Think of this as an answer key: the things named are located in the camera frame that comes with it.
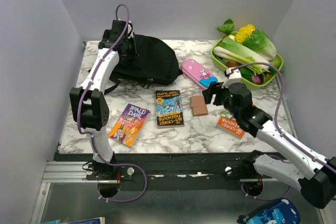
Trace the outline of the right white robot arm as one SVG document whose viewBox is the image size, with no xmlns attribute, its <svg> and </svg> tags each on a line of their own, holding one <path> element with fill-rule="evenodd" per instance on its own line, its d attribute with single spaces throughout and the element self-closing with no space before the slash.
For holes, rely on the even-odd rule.
<svg viewBox="0 0 336 224">
<path fill-rule="evenodd" d="M 285 163 L 254 151 L 250 160 L 241 165 L 246 177 L 261 174 L 275 178 L 300 191 L 308 203 L 319 209 L 333 200 L 335 158 L 326 158 L 283 130 L 268 113 L 254 106 L 251 91 L 245 84 L 224 87 L 221 82 L 212 82 L 202 95 L 206 104 L 222 105 L 243 131 L 267 143 L 287 159 Z"/>
</svg>

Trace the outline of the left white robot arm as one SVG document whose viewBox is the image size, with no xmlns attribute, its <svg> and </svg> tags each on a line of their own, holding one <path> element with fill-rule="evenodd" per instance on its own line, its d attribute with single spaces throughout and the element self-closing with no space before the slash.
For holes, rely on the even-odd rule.
<svg viewBox="0 0 336 224">
<path fill-rule="evenodd" d="M 107 137 L 110 110 L 104 92 L 117 64 L 125 57 L 136 54 L 132 23 L 116 18 L 111 29 L 104 31 L 97 59 L 88 76 L 80 87 L 70 90 L 73 119 L 79 133 L 89 136 L 93 150 L 87 175 L 102 176 L 104 179 L 112 179 L 116 175 L 116 159 Z"/>
</svg>

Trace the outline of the black student backpack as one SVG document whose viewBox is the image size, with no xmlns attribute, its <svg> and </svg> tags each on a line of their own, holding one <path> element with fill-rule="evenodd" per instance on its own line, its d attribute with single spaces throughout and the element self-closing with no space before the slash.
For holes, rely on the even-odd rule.
<svg viewBox="0 0 336 224">
<path fill-rule="evenodd" d="M 172 84 L 182 74 L 174 50 L 162 40 L 135 35 L 135 43 L 139 56 L 128 61 L 119 60 L 109 77 L 114 85 L 105 89 L 105 94 L 115 90 L 121 79 L 149 87 L 153 83 Z"/>
</svg>

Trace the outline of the brown leather wallet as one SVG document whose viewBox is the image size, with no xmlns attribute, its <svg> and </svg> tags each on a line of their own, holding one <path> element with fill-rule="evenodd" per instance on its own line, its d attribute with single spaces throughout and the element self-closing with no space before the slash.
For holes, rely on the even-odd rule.
<svg viewBox="0 0 336 224">
<path fill-rule="evenodd" d="M 203 95 L 196 95 L 190 97 L 190 106 L 193 116 L 207 115 L 207 105 L 205 103 Z"/>
</svg>

